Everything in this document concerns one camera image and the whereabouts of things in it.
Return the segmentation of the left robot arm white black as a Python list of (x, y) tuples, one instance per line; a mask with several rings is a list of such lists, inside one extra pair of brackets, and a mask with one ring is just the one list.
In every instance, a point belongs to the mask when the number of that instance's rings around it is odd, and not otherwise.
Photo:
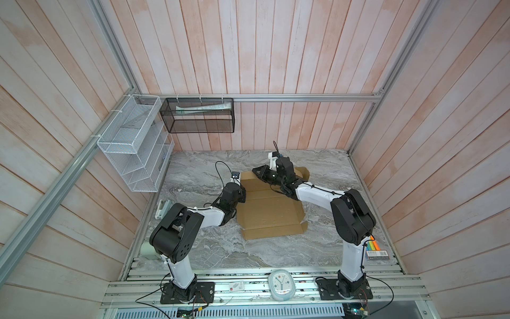
[(236, 215), (236, 206), (246, 201), (246, 190), (236, 182), (228, 182), (211, 206), (186, 207), (180, 203), (171, 206), (150, 235), (149, 244), (158, 255), (168, 261), (172, 283), (187, 289), (195, 281), (188, 254), (198, 232), (206, 227), (227, 224)]

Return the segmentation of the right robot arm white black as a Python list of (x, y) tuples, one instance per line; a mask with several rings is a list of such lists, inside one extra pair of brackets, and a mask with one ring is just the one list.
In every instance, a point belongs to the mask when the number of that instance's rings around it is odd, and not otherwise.
[(264, 183), (278, 186), (280, 193), (296, 201), (311, 203), (330, 211), (337, 233), (343, 240), (343, 257), (337, 274), (341, 296), (351, 295), (367, 284), (364, 272), (365, 244), (371, 239), (377, 221), (359, 191), (331, 190), (298, 177), (288, 157), (270, 154), (270, 163), (255, 167), (252, 173)]

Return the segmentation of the brown cardboard box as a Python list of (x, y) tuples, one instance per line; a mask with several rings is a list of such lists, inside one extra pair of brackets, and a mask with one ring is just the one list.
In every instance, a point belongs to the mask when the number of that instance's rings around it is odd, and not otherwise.
[(246, 200), (236, 206), (236, 220), (242, 237), (249, 241), (287, 235), (301, 235), (308, 229), (302, 202), (278, 193), (251, 171), (240, 174)]

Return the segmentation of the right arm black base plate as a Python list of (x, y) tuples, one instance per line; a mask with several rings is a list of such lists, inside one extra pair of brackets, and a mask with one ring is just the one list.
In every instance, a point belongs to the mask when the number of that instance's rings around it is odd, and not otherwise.
[(373, 293), (365, 277), (352, 283), (348, 280), (326, 279), (317, 277), (315, 279), (321, 300), (370, 300)]

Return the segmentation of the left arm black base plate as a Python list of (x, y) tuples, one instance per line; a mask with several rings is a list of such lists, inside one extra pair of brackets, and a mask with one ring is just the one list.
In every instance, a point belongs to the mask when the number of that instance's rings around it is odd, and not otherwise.
[(188, 288), (179, 288), (176, 284), (167, 283), (163, 285), (161, 304), (191, 304), (214, 302), (215, 283), (198, 282), (191, 283)]

